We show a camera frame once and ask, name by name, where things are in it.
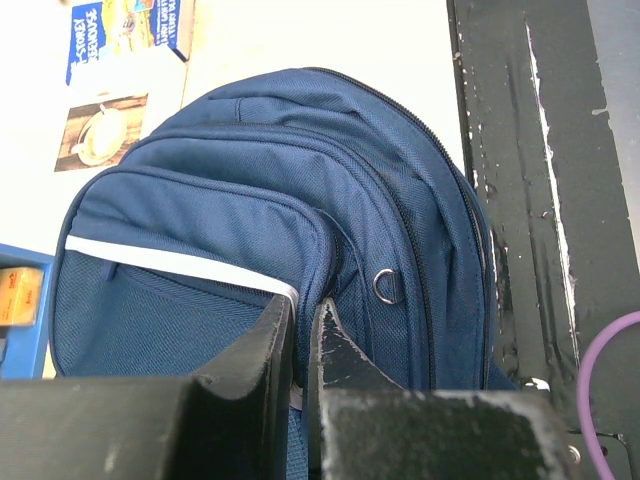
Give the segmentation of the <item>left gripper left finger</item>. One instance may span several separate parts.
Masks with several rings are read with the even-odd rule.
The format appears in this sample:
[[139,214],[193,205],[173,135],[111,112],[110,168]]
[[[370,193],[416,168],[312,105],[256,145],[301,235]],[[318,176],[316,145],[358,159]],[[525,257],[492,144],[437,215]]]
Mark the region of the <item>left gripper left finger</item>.
[[282,479],[293,346],[290,301],[195,373],[7,381],[5,479]]

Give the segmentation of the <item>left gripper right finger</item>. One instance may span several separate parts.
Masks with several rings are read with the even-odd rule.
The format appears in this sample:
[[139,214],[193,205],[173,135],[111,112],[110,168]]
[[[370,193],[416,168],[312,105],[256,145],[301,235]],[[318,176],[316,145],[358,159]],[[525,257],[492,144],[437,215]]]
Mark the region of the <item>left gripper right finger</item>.
[[312,479],[576,479],[564,427],[508,391],[406,390],[316,309],[308,381]]

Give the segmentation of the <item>navy blue student backpack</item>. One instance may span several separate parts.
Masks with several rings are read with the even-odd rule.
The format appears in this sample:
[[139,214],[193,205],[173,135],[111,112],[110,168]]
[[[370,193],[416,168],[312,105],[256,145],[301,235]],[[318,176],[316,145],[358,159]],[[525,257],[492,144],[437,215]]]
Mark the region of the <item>navy blue student backpack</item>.
[[188,374],[295,302],[286,475],[308,475],[317,306],[412,390],[509,390],[480,202],[433,132],[326,69],[217,88],[91,179],[61,227],[50,349],[63,377]]

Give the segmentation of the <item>white coffee photo book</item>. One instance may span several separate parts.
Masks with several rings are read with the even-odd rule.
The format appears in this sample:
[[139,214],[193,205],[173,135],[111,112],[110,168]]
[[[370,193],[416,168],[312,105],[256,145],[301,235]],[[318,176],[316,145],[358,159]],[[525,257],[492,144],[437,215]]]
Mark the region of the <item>white coffee photo book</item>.
[[185,63],[166,47],[84,65],[1,96],[1,241],[52,253],[69,206],[94,176],[181,106]]

